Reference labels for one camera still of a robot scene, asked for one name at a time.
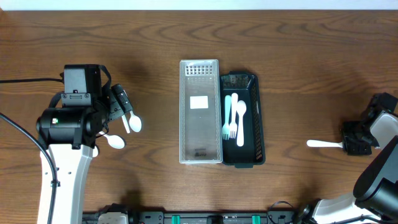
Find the white plastic spoon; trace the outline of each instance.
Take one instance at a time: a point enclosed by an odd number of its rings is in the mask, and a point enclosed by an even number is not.
[[[100,152],[99,152],[97,146],[94,146],[94,149],[93,149],[93,158],[94,158],[94,157],[97,157],[99,153],[100,153]]]
[[[137,117],[136,115],[134,115],[134,113],[132,111],[130,111],[130,127],[133,131],[135,132],[139,132],[141,131],[142,128],[142,123],[141,123],[141,119],[139,119],[139,117]]]
[[[117,135],[107,135],[103,131],[100,131],[99,134],[102,134],[108,139],[108,144],[115,149],[122,149],[125,147],[126,143],[123,138]]]
[[[124,128],[126,129],[126,132],[128,134],[130,134],[129,123],[127,123],[126,115],[122,115],[122,121],[123,121]]]
[[[319,140],[308,140],[307,145],[309,147],[340,147],[343,148],[343,143],[337,142],[326,142],[326,141],[319,141]]]
[[[243,134],[243,115],[246,112],[246,104],[243,100],[238,101],[237,110],[239,115],[239,125],[238,125],[238,138],[236,144],[241,147],[244,144],[244,134]]]

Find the white plastic fork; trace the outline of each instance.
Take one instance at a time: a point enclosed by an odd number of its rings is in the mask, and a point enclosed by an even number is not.
[[[224,109],[225,109],[225,123],[223,125],[223,139],[228,140],[229,139],[229,112],[231,111],[231,96],[226,95],[225,96],[225,103],[224,103]]]
[[[231,101],[232,101],[232,114],[231,114],[231,123],[229,124],[229,137],[231,139],[234,139],[234,138],[236,138],[236,132],[238,131],[238,125],[235,122],[236,109],[238,108],[238,94],[237,93],[232,93]]]

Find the wooden table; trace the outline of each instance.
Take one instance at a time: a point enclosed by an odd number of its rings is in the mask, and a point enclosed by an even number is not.
[[[358,119],[374,93],[398,96],[395,11],[78,11],[0,12],[1,79],[57,78],[71,63],[106,65],[143,120],[122,122],[127,141],[101,154],[87,177],[85,211],[111,203],[132,208],[266,210],[278,200],[298,207],[351,192],[378,154],[350,157],[310,149],[308,139],[340,141],[344,120]],[[220,73],[259,77],[266,163],[253,169],[178,163],[181,59],[217,58]],[[37,135],[36,119],[55,82],[3,84],[0,111]],[[35,223],[39,150],[0,121],[2,223]]]

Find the black mesh basket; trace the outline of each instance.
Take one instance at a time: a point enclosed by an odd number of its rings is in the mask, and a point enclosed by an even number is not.
[[[257,76],[247,72],[229,72],[220,76],[221,125],[224,124],[225,96],[238,94],[238,100],[246,104],[243,116],[244,145],[239,147],[235,139],[223,140],[223,163],[236,168],[252,168],[266,161],[262,131],[261,103]]]

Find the black cable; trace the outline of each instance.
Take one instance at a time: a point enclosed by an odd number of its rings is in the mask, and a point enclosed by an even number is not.
[[[28,78],[23,80],[0,80],[0,83],[21,83],[21,82],[41,82],[41,81],[55,81],[63,83],[59,78]]]
[[[106,129],[106,133],[104,133],[102,135],[99,135],[99,136],[95,136],[95,138],[100,138],[100,137],[104,136],[105,134],[108,134],[109,133],[109,128],[105,128],[105,129]]]
[[[109,73],[108,69],[106,69],[105,65],[100,65],[99,69],[101,69],[108,78],[108,81],[104,84],[104,86],[102,86],[102,93],[107,93],[108,91],[111,90],[111,84],[112,84],[111,74]]]
[[[380,224],[397,223],[397,220],[383,221],[383,220],[377,220],[377,219],[375,219],[373,217],[370,217],[370,216],[367,216],[367,215],[361,215],[358,218],[352,218],[350,220],[344,220],[344,221],[341,221],[341,222],[334,222],[332,224],[348,224],[348,223],[353,223],[353,222],[358,222],[358,221],[363,222],[364,220],[371,220],[372,222],[380,223]]]
[[[54,163],[52,162],[51,157],[49,156],[47,151],[43,148],[43,146],[28,131],[26,131],[23,127],[19,126],[17,123],[13,122],[13,120],[9,119],[6,115],[2,113],[0,113],[0,118],[4,119],[9,124],[14,126],[18,131],[25,134],[37,147],[39,147],[40,151],[44,154],[44,157],[47,159],[47,161],[50,164],[51,173],[52,173],[52,181],[51,181],[52,193],[51,193],[49,217],[47,219],[47,223],[51,224],[54,212],[55,195],[57,194],[57,187],[58,187],[57,171],[55,170]]]
[[[271,212],[271,209],[272,209],[274,206],[276,206],[276,205],[278,205],[278,204],[281,204],[281,203],[285,203],[285,204],[287,204],[287,205],[290,205],[292,208],[294,208],[293,205],[291,205],[290,203],[288,203],[288,202],[286,202],[286,201],[277,201],[277,202],[273,203],[273,204],[271,205],[271,207],[269,207],[268,212],[267,212],[267,216],[268,216],[269,220],[270,220],[273,224],[277,224],[277,223],[274,222],[274,221],[272,220],[272,216],[270,216],[268,213]],[[293,217],[292,217],[292,220],[291,220],[291,221],[285,222],[285,224],[292,223],[292,222],[293,222]]]
[[[63,94],[63,91],[60,91],[60,92],[56,93],[51,98],[51,101],[50,101],[50,104],[49,104],[49,108],[55,108],[57,106],[58,102],[61,100],[61,95],[62,94]]]

